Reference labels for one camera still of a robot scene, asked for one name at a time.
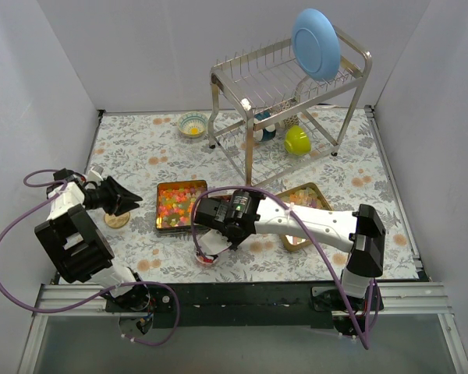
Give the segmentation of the tin of popsicle candies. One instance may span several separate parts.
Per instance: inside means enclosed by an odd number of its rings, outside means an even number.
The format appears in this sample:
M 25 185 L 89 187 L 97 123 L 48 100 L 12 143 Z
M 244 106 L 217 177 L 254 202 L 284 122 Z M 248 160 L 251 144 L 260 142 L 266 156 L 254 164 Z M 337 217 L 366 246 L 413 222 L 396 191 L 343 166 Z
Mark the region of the tin of popsicle candies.
M 326 200 L 321 190 L 313 182 L 308 182 L 293 189 L 280 192 L 277 197 L 286 204 L 294 203 L 300 206 L 332 210 L 331 205 Z M 280 239 L 288 252 L 296 252 L 311 245 L 308 239 L 291 235 L 281 235 Z

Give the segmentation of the round wooden jar lid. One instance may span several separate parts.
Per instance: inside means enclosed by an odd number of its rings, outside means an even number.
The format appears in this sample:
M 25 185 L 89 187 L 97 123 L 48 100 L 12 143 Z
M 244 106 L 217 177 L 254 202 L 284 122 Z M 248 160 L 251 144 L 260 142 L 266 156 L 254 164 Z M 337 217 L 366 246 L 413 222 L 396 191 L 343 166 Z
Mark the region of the round wooden jar lid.
M 104 215 L 104 223 L 110 228 L 120 229 L 129 223 L 130 217 L 130 212 L 123 213 L 119 216 L 106 213 Z

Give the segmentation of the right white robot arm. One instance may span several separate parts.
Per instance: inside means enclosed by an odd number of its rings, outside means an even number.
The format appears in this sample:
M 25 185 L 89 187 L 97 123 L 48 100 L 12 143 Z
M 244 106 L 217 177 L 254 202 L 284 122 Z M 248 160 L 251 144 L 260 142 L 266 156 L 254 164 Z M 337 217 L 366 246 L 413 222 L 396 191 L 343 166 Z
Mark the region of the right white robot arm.
M 383 274 L 386 229 L 378 212 L 361 204 L 357 210 L 332 211 L 285 203 L 254 187 L 232 188 L 229 199 L 216 190 L 200 195 L 193 205 L 193 224 L 208 228 L 195 241 L 197 258 L 213 263 L 225 250 L 236 250 L 251 235 L 288 235 L 325 244 L 347 254 L 337 290 L 339 304 L 358 308 L 373 279 Z

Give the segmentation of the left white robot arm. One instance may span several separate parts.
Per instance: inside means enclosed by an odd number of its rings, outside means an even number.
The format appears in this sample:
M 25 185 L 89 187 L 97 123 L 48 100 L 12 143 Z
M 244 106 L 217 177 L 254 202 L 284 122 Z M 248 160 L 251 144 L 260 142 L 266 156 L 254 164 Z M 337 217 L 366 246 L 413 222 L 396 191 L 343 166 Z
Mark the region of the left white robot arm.
M 53 179 L 61 185 L 48 187 L 49 215 L 34 233 L 60 276 L 70 284 L 91 282 L 106 288 L 103 297 L 122 309 L 148 309 L 149 289 L 138 273 L 115 261 L 112 247 L 88 213 L 102 209 L 121 217 L 143 199 L 113 177 L 102 177 L 99 167 L 87 175 L 63 168 Z

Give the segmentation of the tin of gummy candies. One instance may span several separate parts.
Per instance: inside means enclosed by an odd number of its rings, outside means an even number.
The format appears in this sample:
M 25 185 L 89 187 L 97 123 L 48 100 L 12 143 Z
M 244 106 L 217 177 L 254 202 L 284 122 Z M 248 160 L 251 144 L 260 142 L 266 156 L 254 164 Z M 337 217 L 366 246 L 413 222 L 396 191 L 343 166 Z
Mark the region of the tin of gummy candies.
M 189 231 L 193 205 L 197 197 L 206 190 L 205 180 L 159 183 L 155 217 L 157 231 L 161 233 Z

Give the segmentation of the clear plastic jar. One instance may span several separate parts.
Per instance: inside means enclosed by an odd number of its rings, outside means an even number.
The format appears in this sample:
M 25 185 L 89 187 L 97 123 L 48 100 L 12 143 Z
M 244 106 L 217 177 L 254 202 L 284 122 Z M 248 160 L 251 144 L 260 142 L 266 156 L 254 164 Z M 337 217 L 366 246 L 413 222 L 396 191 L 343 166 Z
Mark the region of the clear plastic jar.
M 204 255 L 199 252 L 195 252 L 194 255 L 197 262 L 202 266 L 213 266 L 218 261 L 218 255 Z

